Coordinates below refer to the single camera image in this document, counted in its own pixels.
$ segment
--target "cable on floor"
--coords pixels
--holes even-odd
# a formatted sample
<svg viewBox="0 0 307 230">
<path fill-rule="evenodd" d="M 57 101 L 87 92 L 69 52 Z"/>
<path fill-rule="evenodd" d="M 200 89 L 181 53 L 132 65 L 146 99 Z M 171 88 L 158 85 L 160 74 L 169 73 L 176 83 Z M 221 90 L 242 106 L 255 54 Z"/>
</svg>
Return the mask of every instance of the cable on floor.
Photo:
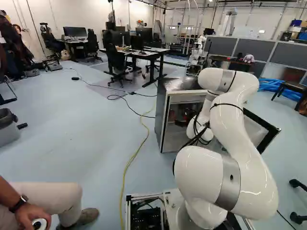
<svg viewBox="0 0 307 230">
<path fill-rule="evenodd" d="M 121 207 L 122 207 L 123 194 L 124 194 L 124 189 L 125 189 L 126 172 L 127 172 L 128 168 L 129 168 L 129 166 L 131 165 L 131 163 L 134 161 L 134 159 L 136 158 L 136 156 L 140 152 L 141 147 L 144 145 L 145 141 L 149 137 L 149 128 L 143 123 L 142 118 L 143 117 L 147 117 L 146 115 L 149 114 L 152 110 L 154 110 L 154 108 L 155 108 L 155 103 L 154 103 L 153 107 L 151 108 L 151 110 L 149 110 L 148 112 L 143 113 L 141 115 L 141 117 L 140 117 L 140 123 L 142 124 L 142 126 L 144 126 L 147 129 L 147 135 L 146 135 L 145 139 L 141 142 L 139 148 L 136 150 L 136 152 L 131 156 L 131 158 L 127 162 L 125 170 L 124 170 L 124 173 L 123 173 L 123 184 L 121 186 L 120 198 L 119 198 L 119 217 L 120 217 L 121 230 L 125 229 Z"/>
<path fill-rule="evenodd" d="M 80 75 L 80 73 L 78 73 L 78 71 L 76 69 L 73 69 L 73 68 L 64 68 L 64 69 L 72 69 L 74 71 L 76 71 L 77 75 L 80 77 L 80 80 L 83 81 L 85 84 L 87 85 L 90 85 L 90 86 L 97 86 L 97 87 L 101 87 L 101 88 L 106 88 L 106 89 L 111 89 L 111 90 L 117 90 L 117 91 L 121 91 L 121 92 L 125 92 L 126 95 L 127 94 L 130 94 L 130 95 L 139 95 L 139 96 L 143 96 L 143 97 L 156 97 L 156 95 L 144 95 L 144 94 L 140 94 L 140 93 L 137 93 L 137 92 L 128 92 L 128 91 L 125 91 L 125 90 L 119 90 L 119 89 L 115 89 L 115 88 L 111 88 L 111 87 L 106 87 L 106 86 L 101 86 L 101 85 L 93 85 L 93 84 L 90 84 L 88 82 L 86 82 L 85 80 L 83 80 L 82 76 Z"/>
<path fill-rule="evenodd" d="M 126 102 L 128 108 L 129 108 L 132 112 L 134 112 L 135 114 L 137 114 L 137 115 L 139 115 L 139 116 L 141 116 L 141 117 L 155 118 L 154 116 L 145 116 L 145 115 L 142 115 L 142 114 L 139 114 L 139 113 L 135 112 L 135 111 L 129 106 L 127 100 L 126 100 L 125 98 L 123 98 L 123 96 L 119 96 L 119 95 L 116 95 L 116 94 L 112 94 L 112 95 L 109 95 L 109 96 L 107 97 L 107 99 L 108 99 L 108 100 L 117 100 L 117 99 L 121 98 L 121 99 L 123 99 L 123 100 Z"/>
</svg>

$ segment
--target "person's knee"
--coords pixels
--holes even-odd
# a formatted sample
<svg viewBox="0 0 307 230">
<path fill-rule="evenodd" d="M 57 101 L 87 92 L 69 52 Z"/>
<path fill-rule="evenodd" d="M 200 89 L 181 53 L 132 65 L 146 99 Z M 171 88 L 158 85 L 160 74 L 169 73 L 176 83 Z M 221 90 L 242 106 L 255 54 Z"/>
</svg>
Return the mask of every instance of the person's knee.
<svg viewBox="0 0 307 230">
<path fill-rule="evenodd" d="M 77 183 L 71 183 L 69 185 L 69 193 L 73 200 L 81 200 L 82 197 L 82 187 Z"/>
</svg>

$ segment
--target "gray partition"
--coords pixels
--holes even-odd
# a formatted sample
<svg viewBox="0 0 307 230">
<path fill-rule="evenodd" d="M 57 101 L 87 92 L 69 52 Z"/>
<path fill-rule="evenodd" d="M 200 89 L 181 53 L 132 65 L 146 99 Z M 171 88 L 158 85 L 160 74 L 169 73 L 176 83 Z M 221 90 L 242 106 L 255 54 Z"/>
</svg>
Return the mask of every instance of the gray partition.
<svg viewBox="0 0 307 230">
<path fill-rule="evenodd" d="M 307 69 L 307 46 L 279 42 L 270 62 Z"/>
<path fill-rule="evenodd" d="M 274 45 L 275 41 L 270 42 L 240 38 L 234 56 L 237 56 L 237 54 L 241 52 L 244 56 L 246 54 L 252 54 L 256 60 L 267 61 Z"/>
<path fill-rule="evenodd" d="M 262 63 L 262 62 L 255 62 L 250 68 L 249 68 L 249 72 L 253 72 L 253 74 L 257 77 L 260 78 L 261 73 L 265 67 L 266 63 Z"/>
<path fill-rule="evenodd" d="M 209 36 L 206 41 L 205 51 L 208 52 L 210 41 L 212 41 L 209 51 L 210 54 L 231 56 L 236 45 L 236 40 L 237 38 Z"/>
</svg>

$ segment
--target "dark hair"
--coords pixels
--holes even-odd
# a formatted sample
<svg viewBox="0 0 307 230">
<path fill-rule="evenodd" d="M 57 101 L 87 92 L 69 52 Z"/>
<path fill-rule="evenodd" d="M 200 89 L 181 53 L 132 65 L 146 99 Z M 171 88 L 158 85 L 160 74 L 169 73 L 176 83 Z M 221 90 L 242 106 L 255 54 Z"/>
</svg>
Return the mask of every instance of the dark hair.
<svg viewBox="0 0 307 230">
<path fill-rule="evenodd" d="M 19 31 L 21 32 L 21 27 L 19 25 L 13 24 L 13 26 L 16 26 L 19 29 Z"/>
</svg>

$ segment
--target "computer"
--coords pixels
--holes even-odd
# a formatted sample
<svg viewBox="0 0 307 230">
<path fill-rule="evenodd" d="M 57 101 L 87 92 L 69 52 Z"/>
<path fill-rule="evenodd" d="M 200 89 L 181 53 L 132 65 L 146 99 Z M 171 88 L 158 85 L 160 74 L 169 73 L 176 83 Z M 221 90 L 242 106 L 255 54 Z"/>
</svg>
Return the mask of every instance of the computer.
<svg viewBox="0 0 307 230">
<path fill-rule="evenodd" d="M 136 33 L 140 35 L 145 44 L 150 44 L 153 42 L 153 29 L 152 28 L 144 28 L 144 27 L 137 27 L 135 28 Z"/>
<path fill-rule="evenodd" d="M 65 36 L 70 37 L 87 37 L 87 32 L 84 27 L 63 27 Z"/>
<path fill-rule="evenodd" d="M 116 26 L 116 31 L 122 31 L 122 32 L 125 32 L 125 27 L 124 26 Z"/>
<path fill-rule="evenodd" d="M 141 36 L 131 36 L 131 48 L 135 50 L 143 50 L 143 38 Z"/>
<path fill-rule="evenodd" d="M 123 45 L 123 39 L 124 39 L 124 45 L 130 46 L 130 32 L 126 31 L 113 31 L 110 30 L 112 33 L 112 42 L 116 46 L 122 46 Z"/>
</svg>

